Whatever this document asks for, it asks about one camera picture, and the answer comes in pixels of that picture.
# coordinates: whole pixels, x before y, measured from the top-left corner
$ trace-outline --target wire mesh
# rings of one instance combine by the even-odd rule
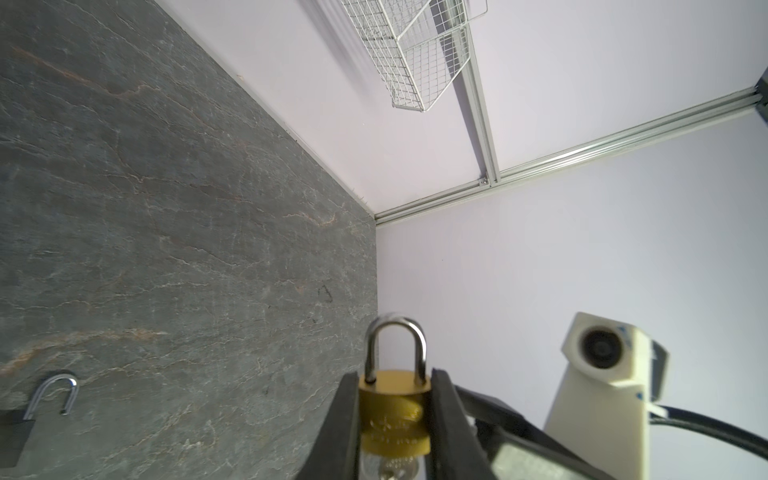
[[[469,61],[464,0],[342,0],[398,108],[427,111]]]

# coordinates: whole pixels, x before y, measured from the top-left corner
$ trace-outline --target gold padlock body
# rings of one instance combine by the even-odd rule
[[[427,455],[426,406],[432,384],[415,382],[414,372],[379,370],[369,385],[360,378],[360,448],[386,458]]]

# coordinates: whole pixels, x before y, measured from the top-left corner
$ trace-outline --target open padlock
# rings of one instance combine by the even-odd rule
[[[376,341],[382,328],[400,325],[415,340],[415,371],[376,371]],[[426,375],[427,344],[422,327],[395,314],[380,316],[366,333],[366,374],[359,381],[360,448],[386,458],[416,457],[430,451],[426,410],[432,385]]]
[[[18,463],[24,445],[26,445],[29,434],[32,432],[32,427],[35,426],[35,420],[32,416],[35,414],[45,390],[58,380],[67,380],[71,384],[69,396],[61,410],[62,415],[69,415],[69,411],[74,405],[74,399],[78,396],[78,379],[69,373],[59,373],[48,377],[35,390],[23,414],[21,410],[11,410],[0,419],[0,468],[15,467]]]

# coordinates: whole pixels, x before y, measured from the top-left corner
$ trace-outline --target black padlock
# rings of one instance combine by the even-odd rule
[[[26,410],[10,410],[0,416],[0,468],[15,467],[18,463],[24,445],[26,445],[29,434],[32,432],[32,427],[35,426],[35,420],[32,419],[32,416],[35,414],[45,390],[57,380],[68,380],[72,384],[61,414],[68,415],[69,411],[72,410],[74,399],[78,396],[80,388],[78,379],[69,373],[59,373],[45,379],[35,390]]]

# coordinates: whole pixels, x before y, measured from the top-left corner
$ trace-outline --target white panel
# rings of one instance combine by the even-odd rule
[[[541,426],[577,311],[670,351],[663,402],[768,437],[768,128],[756,114],[378,230],[379,311],[429,365]],[[407,335],[383,366],[411,368]],[[768,478],[768,463],[652,430],[651,478]]]
[[[393,108],[349,19],[328,15],[337,0],[159,3],[372,210],[480,176],[453,90],[424,114]]]
[[[507,168],[754,85],[765,0],[489,0],[472,25]]]

